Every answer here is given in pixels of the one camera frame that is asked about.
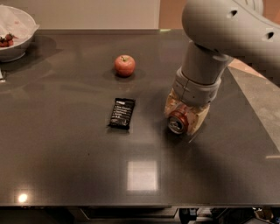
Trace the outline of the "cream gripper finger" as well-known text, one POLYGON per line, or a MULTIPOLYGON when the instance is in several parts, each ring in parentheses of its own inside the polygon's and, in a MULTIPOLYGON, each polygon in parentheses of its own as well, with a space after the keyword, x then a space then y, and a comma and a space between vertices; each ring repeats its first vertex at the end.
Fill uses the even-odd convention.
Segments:
POLYGON ((186 118, 188 127, 186 133, 188 136, 192 136, 198 131, 198 129, 206 119, 209 109, 209 104, 202 107, 193 106, 187 108, 186 118))
POLYGON ((171 112, 178 111, 184 116, 186 115, 186 105, 179 100, 179 97, 176 95, 175 91, 172 89, 168 94, 166 103, 164 106, 164 115, 168 117, 171 112))

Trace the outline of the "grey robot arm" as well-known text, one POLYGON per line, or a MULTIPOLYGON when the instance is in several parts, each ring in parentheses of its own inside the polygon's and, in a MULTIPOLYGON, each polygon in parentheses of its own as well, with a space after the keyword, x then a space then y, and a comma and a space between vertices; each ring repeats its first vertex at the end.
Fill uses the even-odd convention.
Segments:
POLYGON ((280 25, 263 16, 263 0, 187 0, 182 26, 189 43, 164 109, 172 132, 197 132, 234 59, 279 83, 280 25))

